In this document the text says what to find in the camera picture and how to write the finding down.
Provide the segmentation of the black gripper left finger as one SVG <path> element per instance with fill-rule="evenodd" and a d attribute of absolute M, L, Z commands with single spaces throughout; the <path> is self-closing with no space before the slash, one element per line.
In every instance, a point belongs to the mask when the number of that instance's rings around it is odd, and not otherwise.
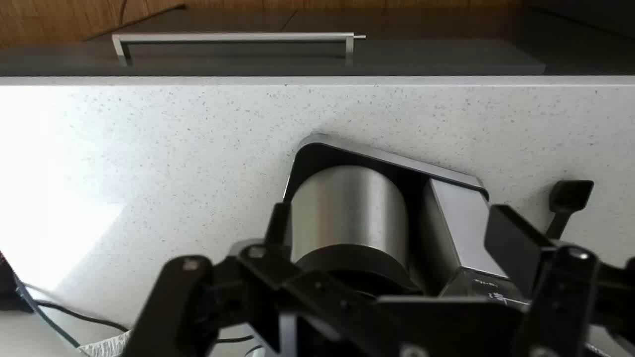
<path fill-rule="evenodd" d="M 282 243 L 290 206 L 276 204 L 266 237 L 223 261 L 169 259 L 137 317 L 123 357 L 209 357 L 221 331 L 246 323 L 282 354 L 371 352 L 358 317 L 369 307 L 336 277 L 292 263 Z"/>

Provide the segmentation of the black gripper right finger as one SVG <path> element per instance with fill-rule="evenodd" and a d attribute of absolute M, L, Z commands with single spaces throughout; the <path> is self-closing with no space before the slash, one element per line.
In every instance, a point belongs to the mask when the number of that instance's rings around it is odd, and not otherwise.
<path fill-rule="evenodd" d="M 592 325 L 633 350 L 633 261 L 612 265 L 584 245 L 554 241 L 508 204 L 490 208 L 485 247 L 530 299 L 514 335 L 516 354 L 586 357 Z"/>

